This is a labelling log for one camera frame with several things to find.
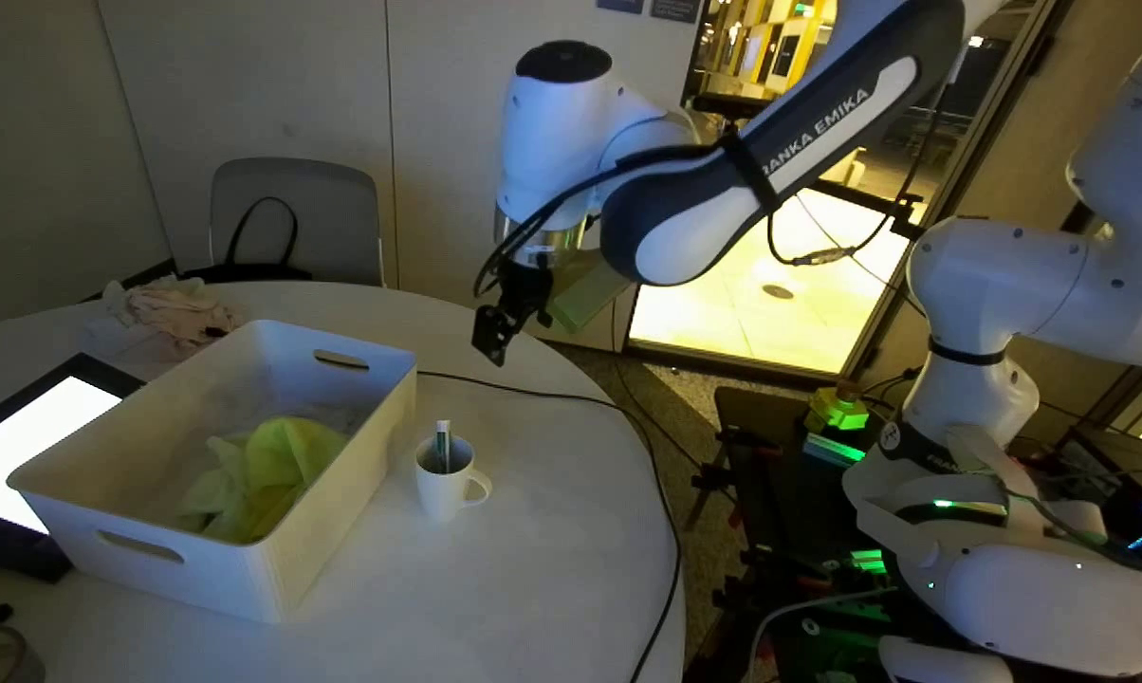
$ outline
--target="tablet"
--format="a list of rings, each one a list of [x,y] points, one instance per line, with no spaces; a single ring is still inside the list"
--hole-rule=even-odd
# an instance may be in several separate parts
[[[60,578],[68,569],[65,554],[48,543],[48,529],[34,510],[7,486],[7,474],[68,434],[112,409],[133,393],[141,381],[101,364],[96,357],[71,357],[26,383],[24,392],[0,397],[0,565],[34,578]]]

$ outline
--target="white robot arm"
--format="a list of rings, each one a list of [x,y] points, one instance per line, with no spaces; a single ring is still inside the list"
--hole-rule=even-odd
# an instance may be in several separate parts
[[[689,134],[614,85],[598,48],[579,42],[530,48],[506,113],[495,210],[513,232],[477,278],[477,288],[493,278],[502,295],[477,311],[473,344],[506,362],[509,338],[547,309],[556,245],[592,210],[614,273],[640,283],[694,282],[877,120],[944,85],[968,34],[1000,4],[848,4],[812,77],[709,148],[660,148]]]
[[[846,6],[824,66],[712,148],[689,143],[675,113],[618,89],[607,54],[579,42],[536,48],[509,97],[495,195],[509,232],[480,269],[480,282],[502,283],[502,299],[477,311],[473,344],[506,362],[509,338],[547,309],[551,269],[574,245],[566,235],[588,218],[598,221],[611,269],[630,282],[678,283],[707,273],[780,199],[932,92],[1000,0]],[[1035,383],[1006,344],[1028,334],[1142,364],[1142,61],[1108,124],[1075,161],[1075,187],[1113,228],[1057,235],[950,221],[912,252],[912,288],[932,321],[932,344],[901,419],[846,474],[846,498],[860,529],[899,557],[912,592],[970,650],[1134,674],[1142,573],[1068,540],[1068,525],[1056,525],[1028,472],[1006,457],[1039,405]],[[999,498],[1006,525],[901,525],[901,501],[929,486]]]

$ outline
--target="cup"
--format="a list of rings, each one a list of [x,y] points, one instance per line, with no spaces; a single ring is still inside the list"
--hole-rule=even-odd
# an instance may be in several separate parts
[[[427,519],[442,525],[489,501],[493,483],[473,468],[473,447],[450,435],[450,457],[441,435],[418,445],[418,503]]]

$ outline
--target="round white table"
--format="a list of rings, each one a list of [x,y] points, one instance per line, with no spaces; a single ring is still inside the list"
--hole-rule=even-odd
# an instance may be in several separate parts
[[[527,334],[493,368],[471,349],[465,309],[415,292],[222,283],[211,295],[240,318],[415,349],[422,372],[607,397]],[[101,305],[58,309],[0,321],[0,393],[71,354],[141,381],[177,362],[154,334],[116,325]],[[450,525],[427,525],[409,468],[391,457],[377,501],[284,627],[222,619],[82,573],[60,586],[0,573],[0,605],[14,606],[10,627],[53,683],[618,683],[632,674],[654,632],[640,678],[684,678],[675,543],[650,450],[618,409],[422,374],[418,419],[450,419],[473,440],[493,498]]]

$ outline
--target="gray chair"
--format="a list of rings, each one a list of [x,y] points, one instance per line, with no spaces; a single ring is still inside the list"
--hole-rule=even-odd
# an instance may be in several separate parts
[[[211,282],[289,273],[384,282],[380,200],[364,171],[280,154],[229,161],[207,210]]]

